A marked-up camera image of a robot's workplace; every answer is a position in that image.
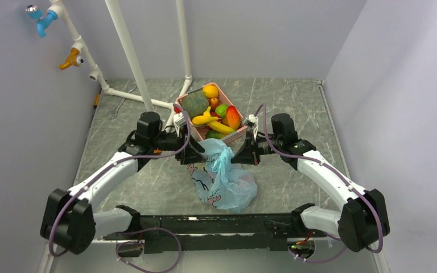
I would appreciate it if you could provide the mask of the light blue plastic bag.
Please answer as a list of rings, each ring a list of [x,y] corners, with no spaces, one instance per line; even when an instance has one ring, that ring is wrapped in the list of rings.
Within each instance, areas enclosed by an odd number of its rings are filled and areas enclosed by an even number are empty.
[[[252,173],[231,163],[234,153],[223,141],[206,139],[200,144],[206,162],[187,165],[199,199],[217,209],[241,212],[258,193]]]

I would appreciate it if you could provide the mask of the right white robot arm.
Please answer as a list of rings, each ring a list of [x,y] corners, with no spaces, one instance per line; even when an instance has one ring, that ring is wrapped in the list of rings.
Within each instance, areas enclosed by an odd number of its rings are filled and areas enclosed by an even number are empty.
[[[337,205],[338,210],[304,204],[291,212],[290,230],[298,236],[312,231],[341,240],[354,252],[382,250],[384,238],[390,233],[383,194],[354,183],[322,156],[317,148],[301,139],[294,121],[285,113],[271,118],[272,133],[258,131],[258,117],[245,120],[245,140],[232,163],[258,165],[264,155],[278,154],[294,170],[309,177]]]

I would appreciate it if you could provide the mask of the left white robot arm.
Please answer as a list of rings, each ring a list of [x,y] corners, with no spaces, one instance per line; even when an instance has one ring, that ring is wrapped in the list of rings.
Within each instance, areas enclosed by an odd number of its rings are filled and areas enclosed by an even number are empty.
[[[142,113],[135,130],[104,166],[83,182],[50,193],[40,227],[49,247],[58,245],[65,253],[81,254],[97,237],[122,234],[132,239],[143,231],[140,212],[126,205],[101,213],[95,210],[151,160],[173,156],[182,165],[204,162],[205,149],[191,135],[188,114],[181,111],[173,118],[174,130],[167,132],[158,113]]]

